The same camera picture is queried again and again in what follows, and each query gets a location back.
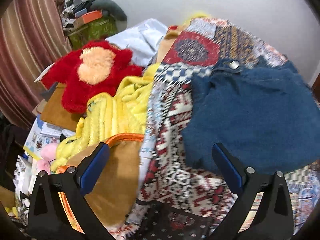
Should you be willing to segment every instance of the white wall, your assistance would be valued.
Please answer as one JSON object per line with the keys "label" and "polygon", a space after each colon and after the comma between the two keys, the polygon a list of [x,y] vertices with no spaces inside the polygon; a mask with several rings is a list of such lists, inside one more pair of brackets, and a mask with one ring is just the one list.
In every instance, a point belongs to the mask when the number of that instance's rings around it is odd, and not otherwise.
{"label": "white wall", "polygon": [[127,14],[128,27],[150,17],[166,25],[181,24],[197,11],[229,19],[286,54],[306,82],[320,63],[320,25],[304,0],[113,1]]}

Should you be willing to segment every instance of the orange box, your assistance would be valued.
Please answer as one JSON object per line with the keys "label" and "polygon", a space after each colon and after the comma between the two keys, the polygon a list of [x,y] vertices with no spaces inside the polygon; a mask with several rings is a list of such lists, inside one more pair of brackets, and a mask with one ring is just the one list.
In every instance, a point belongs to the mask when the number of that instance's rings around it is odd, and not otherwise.
{"label": "orange box", "polygon": [[92,11],[88,12],[81,17],[77,18],[76,21],[73,23],[74,27],[77,29],[81,27],[82,25],[92,22],[96,19],[99,19],[102,17],[102,12],[101,11]]}

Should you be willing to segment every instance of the denim fabric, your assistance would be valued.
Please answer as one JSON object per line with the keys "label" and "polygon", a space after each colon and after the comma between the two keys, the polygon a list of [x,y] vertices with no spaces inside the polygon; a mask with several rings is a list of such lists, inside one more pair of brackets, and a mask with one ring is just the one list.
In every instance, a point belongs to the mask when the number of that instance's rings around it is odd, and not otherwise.
{"label": "denim fabric", "polygon": [[211,149],[221,142],[257,172],[290,172],[320,157],[320,110],[288,61],[253,69],[218,61],[212,76],[192,77],[193,113],[182,131],[186,164],[217,173]]}

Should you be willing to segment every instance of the orange trim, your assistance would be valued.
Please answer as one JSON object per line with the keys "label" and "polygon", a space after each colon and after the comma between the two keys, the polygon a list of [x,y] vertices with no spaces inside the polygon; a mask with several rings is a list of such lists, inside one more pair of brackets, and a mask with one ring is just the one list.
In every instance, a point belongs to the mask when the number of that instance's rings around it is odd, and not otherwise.
{"label": "orange trim", "polygon": [[[109,148],[113,147],[116,145],[118,142],[122,141],[138,141],[142,142],[143,141],[143,134],[140,133],[119,133],[114,136],[111,136],[109,139],[105,141],[106,144],[108,144]],[[64,173],[66,169],[69,167],[69,165],[64,165],[64,166],[59,166],[56,173]],[[83,233],[79,223],[76,220],[76,217],[74,216],[70,205],[68,203],[67,197],[63,192],[58,192],[59,197],[62,203],[62,206],[64,208],[64,211],[68,217],[68,220],[72,226],[73,229]]]}
{"label": "orange trim", "polygon": [[109,145],[109,148],[114,146],[118,142],[122,141],[138,141],[142,142],[143,141],[143,134],[140,133],[119,133],[114,136],[111,136],[109,139],[105,141],[106,144]]}

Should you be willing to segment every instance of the red fuzzy plush toy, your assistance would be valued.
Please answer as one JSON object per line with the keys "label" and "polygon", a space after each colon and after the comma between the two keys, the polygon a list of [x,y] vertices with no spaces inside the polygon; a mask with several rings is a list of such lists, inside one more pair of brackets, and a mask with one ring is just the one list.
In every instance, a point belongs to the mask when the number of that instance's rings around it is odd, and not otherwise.
{"label": "red fuzzy plush toy", "polygon": [[53,80],[66,84],[62,106],[82,114],[90,98],[107,92],[114,96],[126,76],[141,76],[142,68],[130,65],[132,51],[107,41],[92,41],[59,59],[50,69]]}

